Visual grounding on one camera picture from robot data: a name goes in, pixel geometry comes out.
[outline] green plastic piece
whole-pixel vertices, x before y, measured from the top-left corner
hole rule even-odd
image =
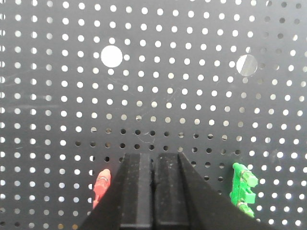
[[[243,164],[234,163],[233,168],[235,172],[230,193],[231,202],[250,217],[254,217],[254,212],[248,207],[248,204],[255,203],[256,194],[250,188],[258,184],[258,179]]]

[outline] large round hole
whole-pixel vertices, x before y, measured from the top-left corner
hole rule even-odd
[[[101,61],[105,66],[114,68],[123,61],[123,54],[117,46],[106,46],[101,51]]]
[[[236,69],[245,77],[254,74],[257,70],[258,62],[251,54],[245,54],[241,56],[236,62]]]

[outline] red plastic piece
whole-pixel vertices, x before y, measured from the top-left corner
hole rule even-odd
[[[101,198],[105,195],[110,185],[111,185],[111,172],[109,169],[104,169],[99,173],[96,179],[96,183],[94,185],[95,200],[93,202],[93,209],[99,203]]]

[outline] white circle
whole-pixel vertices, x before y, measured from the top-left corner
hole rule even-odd
[[[114,68],[123,61],[123,54],[117,46],[106,46],[101,51],[101,61],[105,66]]]

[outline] perforated panel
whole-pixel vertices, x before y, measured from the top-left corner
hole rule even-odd
[[[101,169],[163,151],[224,196],[248,165],[256,218],[306,228],[304,1],[0,2],[0,229],[77,229]]]

